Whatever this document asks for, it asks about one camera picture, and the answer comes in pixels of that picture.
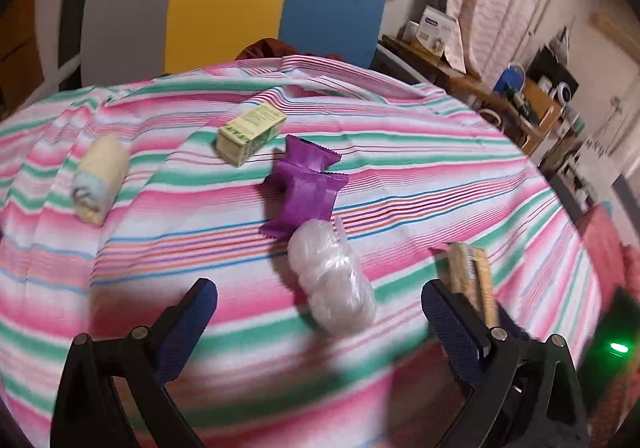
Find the purple snack packet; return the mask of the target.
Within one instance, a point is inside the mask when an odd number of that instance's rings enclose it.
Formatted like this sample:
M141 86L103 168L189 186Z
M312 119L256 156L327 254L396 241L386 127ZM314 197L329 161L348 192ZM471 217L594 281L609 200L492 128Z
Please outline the purple snack packet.
M346 174L328 171L331 165L337 164L342 159L339 153L334 153L330 149L295 135L288 135L285 138L285 146L285 154L274 164L273 174L290 181L321 176L346 181Z
M278 161L266 182L282 191L284 200L280 212L262 225L259 232L284 240L307 221L331 220L337 193L348 184L348 175L322 173Z

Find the small green yellow box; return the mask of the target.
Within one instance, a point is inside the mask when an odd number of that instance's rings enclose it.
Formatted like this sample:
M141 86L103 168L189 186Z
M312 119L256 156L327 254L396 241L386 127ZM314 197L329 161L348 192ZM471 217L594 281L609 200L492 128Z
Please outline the small green yellow box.
M242 113L218 130L217 153L235 167L241 167L262 146L280 134L286 115L270 103Z

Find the striped bed sheet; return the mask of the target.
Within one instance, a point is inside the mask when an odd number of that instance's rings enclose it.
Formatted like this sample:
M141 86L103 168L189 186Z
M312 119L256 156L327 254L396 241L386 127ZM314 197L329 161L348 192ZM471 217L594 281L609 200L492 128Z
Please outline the striped bed sheet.
M58 93L1 124L1 402L52 445L74 340L217 307L168 392L209 447L423 447L459 392L421 293L579 359L597 275L518 147L430 83L243 60Z

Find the wooden side desk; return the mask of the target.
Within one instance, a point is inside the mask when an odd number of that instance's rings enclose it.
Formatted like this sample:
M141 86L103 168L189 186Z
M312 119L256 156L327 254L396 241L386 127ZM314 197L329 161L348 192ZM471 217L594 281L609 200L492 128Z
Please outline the wooden side desk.
M383 36L378 44L385 56L397 57L435 86L470 105L528 156L559 129L560 105L530 80L525 81L521 94L499 94L484 82L463 75L443 62L435 64L425 52L398 38Z

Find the blue round fan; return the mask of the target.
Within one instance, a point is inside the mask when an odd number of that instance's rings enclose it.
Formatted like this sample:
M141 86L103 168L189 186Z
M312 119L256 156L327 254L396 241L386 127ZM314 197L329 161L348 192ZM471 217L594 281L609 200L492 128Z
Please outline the blue round fan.
M508 91L521 92L526 80L526 71L521 64L511 63L502 71L492 92L504 95Z

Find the dark red cloth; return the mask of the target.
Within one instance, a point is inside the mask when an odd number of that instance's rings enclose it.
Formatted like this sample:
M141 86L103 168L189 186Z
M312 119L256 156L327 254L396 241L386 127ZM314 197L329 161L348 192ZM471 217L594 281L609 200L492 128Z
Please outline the dark red cloth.
M235 59L254 60L255 58L274 58L292 55L314 56L314 53L303 53L296 50L294 46L289 45L286 42L273 38L265 38L248 45L245 49L242 49Z

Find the white blue product box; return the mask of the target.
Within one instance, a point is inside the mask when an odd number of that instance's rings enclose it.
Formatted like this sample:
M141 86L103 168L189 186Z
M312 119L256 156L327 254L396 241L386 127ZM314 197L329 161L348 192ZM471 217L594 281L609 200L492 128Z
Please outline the white blue product box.
M432 55L442 57L457 26L457 19L427 6L416 31L416 43Z

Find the grey yellow blue chair back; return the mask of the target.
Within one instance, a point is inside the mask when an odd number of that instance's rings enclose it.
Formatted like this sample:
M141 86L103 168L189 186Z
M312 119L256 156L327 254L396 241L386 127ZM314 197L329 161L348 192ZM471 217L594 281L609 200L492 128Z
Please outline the grey yellow blue chair back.
M114 86L231 62L262 39L368 67L385 0L86 0L84 86Z

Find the black foam roll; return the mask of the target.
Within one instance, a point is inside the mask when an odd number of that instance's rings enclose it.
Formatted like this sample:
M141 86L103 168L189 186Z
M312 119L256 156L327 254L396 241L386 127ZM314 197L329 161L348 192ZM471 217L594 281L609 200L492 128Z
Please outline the black foam roll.
M58 25L58 68L79 55L86 0L62 0Z

